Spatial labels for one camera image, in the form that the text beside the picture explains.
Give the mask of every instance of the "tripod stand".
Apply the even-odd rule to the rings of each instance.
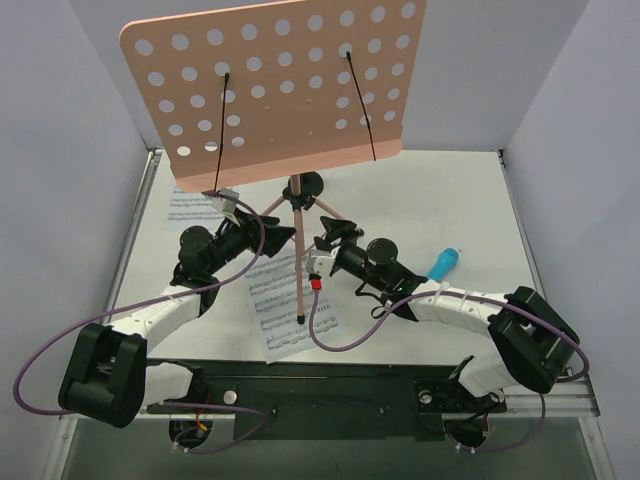
[[[287,187],[282,191],[282,195],[273,202],[262,215],[269,215],[276,208],[288,201],[293,209],[293,224],[296,229],[294,237],[296,245],[296,290],[298,297],[298,323],[303,325],[304,316],[304,297],[303,297],[303,270],[302,259],[313,248],[311,244],[308,248],[304,242],[304,218],[302,210],[309,210],[314,204],[327,212],[334,218],[345,220],[345,217],[336,212],[329,205],[324,203],[318,197],[324,190],[324,181],[320,174],[316,172],[302,173],[291,175]]]

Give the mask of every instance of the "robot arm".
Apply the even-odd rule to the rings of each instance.
[[[356,295],[376,298],[382,307],[410,295],[436,292],[413,299],[395,310],[412,321],[440,322],[469,330],[493,340],[496,351],[468,357],[454,372],[464,391],[475,398],[512,385],[523,385],[538,393],[548,393],[573,355],[571,347],[543,328],[536,328],[520,315],[469,297],[499,300],[536,315],[566,333],[576,343],[579,338],[549,304],[534,290],[518,287],[513,293],[486,294],[451,288],[414,274],[397,261],[398,249],[387,239],[373,240],[367,250],[355,243],[359,230],[353,222],[322,217],[325,239],[316,238],[316,248],[307,262],[312,275],[327,277],[339,270],[362,280]],[[372,286],[380,294],[363,293]]]
[[[262,253],[272,257],[295,229],[278,226],[274,217],[261,219],[266,237]],[[259,244],[258,222],[237,209],[216,235],[203,227],[183,232],[179,263],[163,291],[170,298],[107,325],[84,327],[58,394],[60,406],[122,428],[142,406],[168,399],[204,402],[207,391],[200,369],[182,362],[148,367],[147,354],[176,329],[202,316],[218,295],[219,287],[213,285],[219,282],[213,275],[245,250],[257,252]]]

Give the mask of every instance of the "perforated music stand desk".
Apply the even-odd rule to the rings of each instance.
[[[370,161],[373,149],[378,158],[401,151],[425,9],[426,0],[293,0],[132,22],[120,44],[180,188],[203,192],[290,175],[291,194],[300,196],[300,174]],[[300,208],[294,223],[300,320]]]

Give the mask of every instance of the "white wall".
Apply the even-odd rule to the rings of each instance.
[[[15,406],[35,348],[103,306],[146,160],[66,0],[0,3],[0,478],[39,478],[56,418]],[[56,407],[70,344],[25,393]]]
[[[159,146],[160,139],[120,52],[120,29],[143,18],[266,3],[69,2],[151,146]],[[587,0],[429,0],[404,117],[405,147],[505,147],[586,4]]]
[[[582,337],[619,479],[640,471],[640,3],[591,0],[506,151],[545,291]]]

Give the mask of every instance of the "musical notation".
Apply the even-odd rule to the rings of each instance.
[[[167,230],[184,230],[193,225],[213,230],[218,228],[223,218],[211,205],[211,199],[200,193],[183,192],[173,184],[165,218]]]
[[[308,324],[298,324],[298,296],[293,248],[285,247],[272,259],[261,258],[245,274],[246,294],[267,362],[280,360],[310,348]],[[308,319],[314,292],[308,281],[303,288],[304,312]],[[323,341],[338,341],[342,325],[327,292],[320,293],[314,330]]]

